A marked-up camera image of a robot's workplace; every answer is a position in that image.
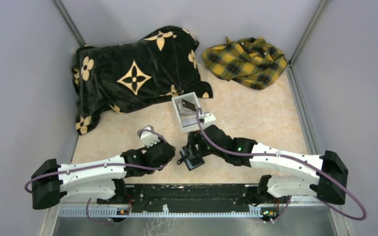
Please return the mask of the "black leather card holder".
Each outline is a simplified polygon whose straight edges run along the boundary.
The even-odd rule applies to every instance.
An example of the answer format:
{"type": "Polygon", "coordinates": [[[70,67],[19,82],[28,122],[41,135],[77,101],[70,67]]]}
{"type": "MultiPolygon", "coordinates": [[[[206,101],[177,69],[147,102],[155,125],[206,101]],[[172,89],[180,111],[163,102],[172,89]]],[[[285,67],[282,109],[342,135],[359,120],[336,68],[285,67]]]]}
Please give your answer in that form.
{"type": "Polygon", "coordinates": [[[185,164],[189,171],[194,170],[205,164],[203,157],[200,156],[199,150],[196,146],[194,147],[183,147],[179,151],[181,158],[177,160],[177,164],[185,164]]]}

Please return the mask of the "white plastic card tray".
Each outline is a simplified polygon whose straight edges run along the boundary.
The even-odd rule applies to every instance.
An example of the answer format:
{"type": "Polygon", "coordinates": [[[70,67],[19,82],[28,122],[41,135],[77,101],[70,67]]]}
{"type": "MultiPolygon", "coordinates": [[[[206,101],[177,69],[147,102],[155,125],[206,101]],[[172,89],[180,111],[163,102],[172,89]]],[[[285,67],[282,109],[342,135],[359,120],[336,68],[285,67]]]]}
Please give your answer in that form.
{"type": "Polygon", "coordinates": [[[187,100],[196,105],[196,108],[200,108],[200,104],[195,92],[182,94],[176,97],[172,97],[171,101],[175,110],[179,128],[183,133],[188,133],[198,129],[196,112],[184,112],[182,109],[182,99],[187,100]]]}

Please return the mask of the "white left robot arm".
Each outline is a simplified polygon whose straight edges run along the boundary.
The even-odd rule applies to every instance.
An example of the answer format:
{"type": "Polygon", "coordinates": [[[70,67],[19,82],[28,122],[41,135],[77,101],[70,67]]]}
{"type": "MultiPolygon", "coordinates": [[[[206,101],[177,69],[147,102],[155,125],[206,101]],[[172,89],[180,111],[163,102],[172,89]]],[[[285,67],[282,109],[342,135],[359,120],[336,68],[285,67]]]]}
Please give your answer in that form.
{"type": "Polygon", "coordinates": [[[36,210],[87,200],[120,204],[128,197],[125,178],[162,170],[175,156],[175,150],[171,144],[159,142],[82,164],[59,164],[56,159],[48,159],[31,175],[24,190],[31,194],[36,210]]]}

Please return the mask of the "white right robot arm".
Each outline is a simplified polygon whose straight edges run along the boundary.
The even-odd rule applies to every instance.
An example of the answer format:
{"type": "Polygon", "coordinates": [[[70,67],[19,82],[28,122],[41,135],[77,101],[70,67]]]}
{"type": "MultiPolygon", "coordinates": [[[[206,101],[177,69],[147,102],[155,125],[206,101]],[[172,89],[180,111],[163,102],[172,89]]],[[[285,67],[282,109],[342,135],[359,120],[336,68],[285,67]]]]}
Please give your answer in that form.
{"type": "Polygon", "coordinates": [[[203,158],[215,155],[234,166],[263,168],[283,176],[262,176],[258,198],[269,203],[284,196],[314,196],[343,205],[346,200],[348,168],[334,151],[309,155],[272,148],[248,138],[232,138],[217,126],[188,133],[188,142],[180,151],[189,170],[204,164],[203,158]]]}

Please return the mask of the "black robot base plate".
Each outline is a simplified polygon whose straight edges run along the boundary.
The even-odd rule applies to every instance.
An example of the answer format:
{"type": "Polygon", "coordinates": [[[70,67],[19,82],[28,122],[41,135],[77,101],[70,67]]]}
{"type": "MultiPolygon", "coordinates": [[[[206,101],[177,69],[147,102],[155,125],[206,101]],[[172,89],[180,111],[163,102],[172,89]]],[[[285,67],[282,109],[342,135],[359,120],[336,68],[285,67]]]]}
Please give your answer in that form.
{"type": "Polygon", "coordinates": [[[132,213],[239,213],[269,204],[281,208],[287,197],[275,198],[256,184],[129,184],[120,186],[114,197],[97,199],[101,205],[124,204],[132,213]]]}

